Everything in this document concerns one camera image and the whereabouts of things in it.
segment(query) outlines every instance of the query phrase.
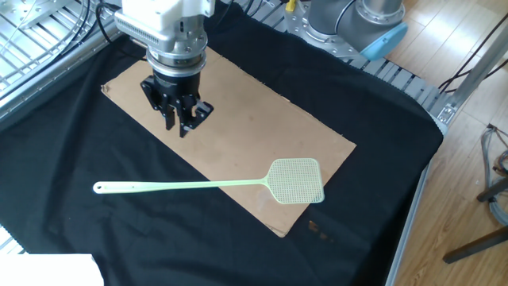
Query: fly swatter handle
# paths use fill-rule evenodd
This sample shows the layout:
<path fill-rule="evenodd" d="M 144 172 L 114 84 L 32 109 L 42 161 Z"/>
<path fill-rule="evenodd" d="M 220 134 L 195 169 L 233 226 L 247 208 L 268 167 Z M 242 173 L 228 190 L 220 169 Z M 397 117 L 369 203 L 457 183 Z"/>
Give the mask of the fly swatter handle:
<path fill-rule="evenodd" d="M 94 191 L 98 194 L 125 194 L 144 191 L 179 190 L 202 187 L 226 187 L 263 183 L 263 179 L 188 183 L 97 182 L 94 184 Z"/>

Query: blue cap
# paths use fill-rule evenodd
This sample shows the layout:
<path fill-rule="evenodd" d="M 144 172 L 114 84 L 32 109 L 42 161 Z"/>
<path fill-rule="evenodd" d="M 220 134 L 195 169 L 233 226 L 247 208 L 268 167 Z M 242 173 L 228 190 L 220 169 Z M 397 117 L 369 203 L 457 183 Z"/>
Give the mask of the blue cap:
<path fill-rule="evenodd" d="M 369 60 L 378 60 L 391 52 L 402 41 L 406 33 L 407 24 L 402 22 L 364 48 L 360 55 Z"/>

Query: chair leg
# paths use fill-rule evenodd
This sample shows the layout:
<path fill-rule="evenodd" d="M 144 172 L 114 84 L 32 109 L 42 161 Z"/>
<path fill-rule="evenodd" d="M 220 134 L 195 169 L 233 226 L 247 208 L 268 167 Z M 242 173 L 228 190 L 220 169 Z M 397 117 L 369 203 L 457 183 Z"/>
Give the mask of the chair leg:
<path fill-rule="evenodd" d="M 488 188 L 487 190 L 479 194 L 478 197 L 476 198 L 480 202 L 485 202 L 488 199 L 493 198 L 498 193 L 505 191 L 506 189 L 508 189 L 508 178 L 500 180 L 499 182 L 497 182 L 497 184 Z"/>
<path fill-rule="evenodd" d="M 450 264 L 505 241 L 508 241 L 508 226 L 446 253 L 443 260 Z"/>

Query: yellow object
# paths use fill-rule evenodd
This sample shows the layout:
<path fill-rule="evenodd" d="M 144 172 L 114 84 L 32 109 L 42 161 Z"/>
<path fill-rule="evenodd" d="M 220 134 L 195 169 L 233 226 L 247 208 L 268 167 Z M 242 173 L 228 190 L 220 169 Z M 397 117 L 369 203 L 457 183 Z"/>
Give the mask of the yellow object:
<path fill-rule="evenodd" d="M 286 4 L 286 11 L 293 12 L 294 8 L 296 8 L 296 0 L 289 0 L 289 2 Z"/>

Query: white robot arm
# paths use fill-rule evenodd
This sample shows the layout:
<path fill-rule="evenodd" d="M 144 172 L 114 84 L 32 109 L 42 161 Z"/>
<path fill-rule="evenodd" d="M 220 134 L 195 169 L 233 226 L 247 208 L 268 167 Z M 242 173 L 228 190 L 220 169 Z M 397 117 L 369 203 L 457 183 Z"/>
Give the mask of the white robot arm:
<path fill-rule="evenodd" d="M 198 87 L 208 43 L 203 21 L 214 14 L 215 1 L 122 0 L 121 4 L 114 15 L 117 27 L 147 45 L 147 61 L 153 67 L 153 75 L 141 87 L 168 130 L 175 124 L 176 110 L 184 137 L 213 111 L 200 100 Z"/>

